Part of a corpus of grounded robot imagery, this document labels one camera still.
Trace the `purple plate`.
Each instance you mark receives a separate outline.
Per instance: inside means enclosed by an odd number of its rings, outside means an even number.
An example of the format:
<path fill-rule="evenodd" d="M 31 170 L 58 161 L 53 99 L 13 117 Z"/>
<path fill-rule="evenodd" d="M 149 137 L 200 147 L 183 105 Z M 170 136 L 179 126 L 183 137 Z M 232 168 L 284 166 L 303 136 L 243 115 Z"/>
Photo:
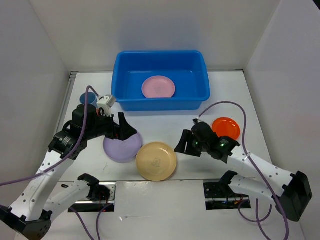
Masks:
<path fill-rule="evenodd" d="M 116 163 L 126 164 L 134 160 L 142 147 L 143 139 L 139 132 L 127 140 L 104 138 L 103 149 L 109 159 Z"/>

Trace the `yellow plate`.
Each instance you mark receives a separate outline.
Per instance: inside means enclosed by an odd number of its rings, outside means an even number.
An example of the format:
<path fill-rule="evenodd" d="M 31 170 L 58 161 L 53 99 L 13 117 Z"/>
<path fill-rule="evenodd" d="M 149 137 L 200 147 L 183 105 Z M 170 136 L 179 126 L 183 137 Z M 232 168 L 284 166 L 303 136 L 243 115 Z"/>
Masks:
<path fill-rule="evenodd" d="M 167 144 L 151 142 L 139 150 L 135 162 L 139 174 L 144 179 L 160 182 L 170 178 L 175 172 L 177 156 Z"/>

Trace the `pink plate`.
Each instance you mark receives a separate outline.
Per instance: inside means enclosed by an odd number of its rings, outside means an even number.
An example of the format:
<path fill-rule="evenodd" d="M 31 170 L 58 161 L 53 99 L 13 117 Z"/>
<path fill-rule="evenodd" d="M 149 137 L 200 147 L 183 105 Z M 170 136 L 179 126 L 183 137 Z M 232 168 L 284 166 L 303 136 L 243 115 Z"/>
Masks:
<path fill-rule="evenodd" d="M 146 98 L 171 98 L 175 94 L 176 86 L 170 78 L 156 75 L 146 79 L 141 90 Z"/>

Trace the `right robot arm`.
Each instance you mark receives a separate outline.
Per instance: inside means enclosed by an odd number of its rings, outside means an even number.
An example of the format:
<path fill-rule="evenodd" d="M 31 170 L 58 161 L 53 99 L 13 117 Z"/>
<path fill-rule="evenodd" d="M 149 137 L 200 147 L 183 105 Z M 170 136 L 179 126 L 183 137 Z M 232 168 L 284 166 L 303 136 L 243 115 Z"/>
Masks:
<path fill-rule="evenodd" d="M 190 130 L 183 130 L 174 151 L 193 157 L 206 153 L 227 164 L 230 169 L 221 177 L 219 184 L 223 196 L 236 193 L 263 199 L 292 222 L 301 219 L 313 197 L 306 174 L 281 169 L 245 151 L 237 140 L 218 136 L 202 121 Z"/>

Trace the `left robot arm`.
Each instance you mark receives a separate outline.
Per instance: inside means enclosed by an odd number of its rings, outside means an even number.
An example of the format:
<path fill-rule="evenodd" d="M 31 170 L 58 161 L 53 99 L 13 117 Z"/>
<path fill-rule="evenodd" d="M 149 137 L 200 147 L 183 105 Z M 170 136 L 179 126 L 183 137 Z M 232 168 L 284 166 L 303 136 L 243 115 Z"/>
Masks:
<path fill-rule="evenodd" d="M 123 112 L 107 116 L 89 104 L 80 104 L 68 121 L 52 139 L 45 158 L 35 177 L 19 198 L 10 206 L 0 208 L 0 220 L 28 240 L 41 240 L 52 222 L 74 203 L 84 198 L 92 201 L 99 196 L 108 198 L 110 190 L 100 181 L 84 173 L 70 186 L 51 196 L 63 174 L 87 148 L 88 141 L 104 136 L 111 140 L 125 141 L 137 133 L 130 126 Z"/>

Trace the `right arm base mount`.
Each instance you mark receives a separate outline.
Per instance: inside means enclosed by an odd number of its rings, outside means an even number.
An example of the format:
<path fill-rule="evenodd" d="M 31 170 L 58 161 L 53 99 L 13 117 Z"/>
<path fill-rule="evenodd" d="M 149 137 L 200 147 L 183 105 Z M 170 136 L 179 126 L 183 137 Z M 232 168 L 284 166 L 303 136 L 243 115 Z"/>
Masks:
<path fill-rule="evenodd" d="M 250 198 L 241 193 L 234 193 L 228 185 L 217 179 L 203 181 L 205 208 L 213 210 L 251 209 Z"/>

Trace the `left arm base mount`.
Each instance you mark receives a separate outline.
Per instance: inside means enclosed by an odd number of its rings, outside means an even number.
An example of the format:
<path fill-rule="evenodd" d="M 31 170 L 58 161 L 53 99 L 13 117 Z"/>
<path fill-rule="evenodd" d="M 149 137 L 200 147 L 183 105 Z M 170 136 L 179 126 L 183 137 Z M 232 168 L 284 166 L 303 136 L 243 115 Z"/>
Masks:
<path fill-rule="evenodd" d="M 101 182 L 100 190 L 92 198 L 83 198 L 71 206 L 78 213 L 98 213 L 115 211 L 116 182 Z"/>

